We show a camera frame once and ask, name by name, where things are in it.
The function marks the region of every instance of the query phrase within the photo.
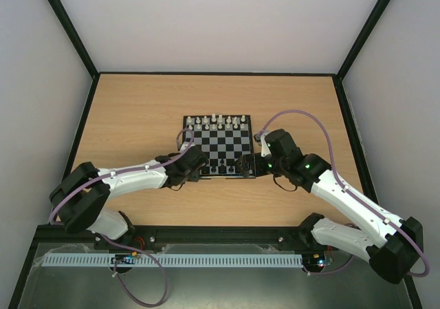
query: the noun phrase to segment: wooden tabletop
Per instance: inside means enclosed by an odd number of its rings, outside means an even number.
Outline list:
[[[75,165],[127,167],[176,152],[184,115],[250,114],[256,134],[277,112],[302,109],[330,133],[339,173],[361,189],[333,81],[330,77],[103,74],[89,112]],[[288,131],[303,153],[329,160],[324,134],[306,116],[288,114],[269,130]],[[255,152],[260,147],[254,144]],[[296,226],[310,213],[347,219],[299,189],[286,192],[272,177],[188,182],[178,191],[144,190],[112,199],[132,223],[180,226]]]

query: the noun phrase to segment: gray wall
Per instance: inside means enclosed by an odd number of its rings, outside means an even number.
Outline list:
[[[90,83],[46,0],[0,0],[0,308],[47,222]]]
[[[440,0],[392,0],[344,81],[380,203],[423,224],[424,308],[440,302],[439,10]]]
[[[62,0],[100,71],[337,72],[377,0]]]

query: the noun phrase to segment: black metal frame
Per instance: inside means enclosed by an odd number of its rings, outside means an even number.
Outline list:
[[[64,9],[61,0],[48,0],[52,6],[58,20],[64,27],[68,37],[70,38],[73,46],[75,47],[77,53],[82,59],[85,67],[90,73],[93,79],[89,95],[87,97],[87,102],[82,113],[80,124],[76,132],[74,143],[71,148],[69,159],[65,168],[63,177],[69,174],[72,169],[73,162],[78,150],[78,146],[83,134],[85,123],[89,114],[91,103],[94,98],[96,87],[100,78],[100,74],[163,74],[163,75],[221,75],[221,76],[331,76],[333,83],[335,85],[336,95],[338,97],[342,117],[344,119],[347,135],[349,137],[351,150],[355,158],[355,163],[357,167],[357,172],[359,173],[360,181],[362,184],[362,190],[370,199],[377,202],[377,196],[375,194],[375,189],[371,180],[371,176],[366,165],[366,160],[363,152],[363,148],[358,136],[358,131],[355,127],[353,120],[353,115],[351,114],[350,106],[347,100],[347,96],[342,85],[342,80],[347,75],[350,67],[355,61],[356,57],[360,53],[360,50],[367,41],[370,33],[373,31],[376,23],[379,21],[382,13],[385,11],[386,6],[391,0],[378,0],[373,8],[370,16],[368,17],[364,27],[357,36],[353,47],[345,58],[342,67],[340,68],[338,74],[310,74],[310,73],[249,73],[249,72],[98,72],[94,66],[90,56],[88,55],[83,42],[81,41],[73,23],[70,21],[66,10]],[[219,227],[185,227],[185,226],[139,226],[140,228],[145,228],[147,233],[155,235],[155,245],[150,245],[150,249],[157,249],[158,244],[174,242],[174,243],[192,243],[194,241],[205,242],[205,243],[258,243],[258,244],[271,244],[278,245],[279,237],[285,236],[286,232],[295,232],[296,227],[291,228],[219,228]],[[32,262],[34,261],[34,256],[36,253],[36,248],[39,243],[44,242],[54,242],[54,243],[92,243],[95,242],[94,236],[91,233],[84,232],[81,234],[68,235],[59,226],[38,226],[34,239],[32,240],[30,249],[28,251],[27,257],[25,259],[23,269],[19,276],[19,280],[16,284],[14,294],[12,296],[9,309],[16,308],[20,302],[21,294],[23,292],[27,275],[32,267]],[[288,249],[298,246],[295,242],[284,242],[281,244],[284,248]],[[410,297],[412,307],[414,309],[420,309],[421,302],[417,294],[417,290],[414,285],[412,277],[405,276],[404,282]]]

